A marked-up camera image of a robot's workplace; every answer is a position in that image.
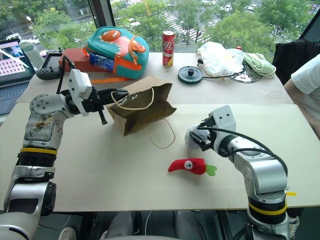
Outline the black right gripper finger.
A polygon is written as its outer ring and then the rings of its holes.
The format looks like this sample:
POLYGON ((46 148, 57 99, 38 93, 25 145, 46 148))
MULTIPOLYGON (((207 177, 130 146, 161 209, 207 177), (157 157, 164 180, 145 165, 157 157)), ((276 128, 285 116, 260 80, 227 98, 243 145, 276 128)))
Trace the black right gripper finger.
POLYGON ((203 128, 211 128, 212 127, 212 119, 211 118, 206 118, 203 120, 196 128, 198 130, 202 130, 203 128))
POLYGON ((189 133, 189 146, 190 147, 201 147, 208 143, 208 133, 206 131, 191 131, 189 133))

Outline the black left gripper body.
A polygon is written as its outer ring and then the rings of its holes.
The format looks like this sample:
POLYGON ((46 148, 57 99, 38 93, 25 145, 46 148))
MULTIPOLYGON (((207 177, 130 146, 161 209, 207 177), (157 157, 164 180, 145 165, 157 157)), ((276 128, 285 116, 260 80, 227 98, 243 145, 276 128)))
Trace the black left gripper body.
POLYGON ((93 87, 88 99, 82 101, 84 110, 87 113, 102 111, 104 109, 104 105, 112 103, 111 92, 111 88, 97 90, 93 87))

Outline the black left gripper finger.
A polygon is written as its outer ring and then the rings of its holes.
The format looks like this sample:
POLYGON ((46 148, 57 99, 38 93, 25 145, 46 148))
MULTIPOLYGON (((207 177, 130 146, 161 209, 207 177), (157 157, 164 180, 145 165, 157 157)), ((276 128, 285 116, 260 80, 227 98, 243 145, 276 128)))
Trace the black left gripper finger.
POLYGON ((122 99, 124 99, 127 95, 129 94, 129 92, 125 89, 116 89, 116 88, 112 88, 110 90, 110 97, 114 100, 114 101, 120 101, 122 99))
POLYGON ((100 116, 101 123, 102 123, 103 125, 106 125, 108 122, 107 122, 107 120, 106 120, 106 118, 105 118, 105 116, 104 116, 104 113, 103 113, 103 111, 102 111, 101 109, 98 110, 98 114, 99 114, 99 116, 100 116))

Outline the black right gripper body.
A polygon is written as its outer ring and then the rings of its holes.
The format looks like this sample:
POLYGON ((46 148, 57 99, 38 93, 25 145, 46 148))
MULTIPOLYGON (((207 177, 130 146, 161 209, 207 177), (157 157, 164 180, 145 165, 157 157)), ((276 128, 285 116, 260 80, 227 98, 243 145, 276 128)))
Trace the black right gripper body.
POLYGON ((217 152, 218 151, 217 131, 212 129, 200 129, 199 131, 202 137, 202 142, 200 143, 200 149, 203 152, 208 150, 213 150, 214 152, 217 152))

